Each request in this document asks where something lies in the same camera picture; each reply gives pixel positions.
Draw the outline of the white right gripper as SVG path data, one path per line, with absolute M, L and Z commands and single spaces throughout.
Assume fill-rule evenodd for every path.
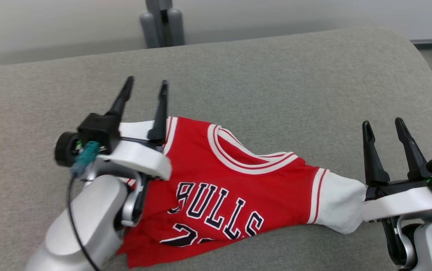
M 365 221 L 409 215 L 410 218 L 426 218 L 432 211 L 432 192 L 427 187 L 431 173 L 427 160 L 411 136 L 402 118 L 395 118 L 395 128 L 402 143 L 408 164 L 409 180 L 390 182 L 375 148 L 375 136 L 369 121 L 362 123 L 365 182 L 369 187 L 362 203 Z

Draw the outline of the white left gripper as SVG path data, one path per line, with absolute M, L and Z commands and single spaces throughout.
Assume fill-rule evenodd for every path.
M 131 98 L 133 84 L 134 76 L 128 76 L 111 108 L 105 113 L 106 116 L 122 117 L 126 102 Z M 167 104 L 168 82 L 164 79 L 161 82 L 154 125 L 148 132 L 148 140 L 151 144 L 166 143 Z M 103 161 L 109 160 L 114 164 L 163 180 L 168 180 L 172 173 L 170 160 L 162 152 L 133 141 L 121 140 L 111 154 L 99 154 L 97 158 Z

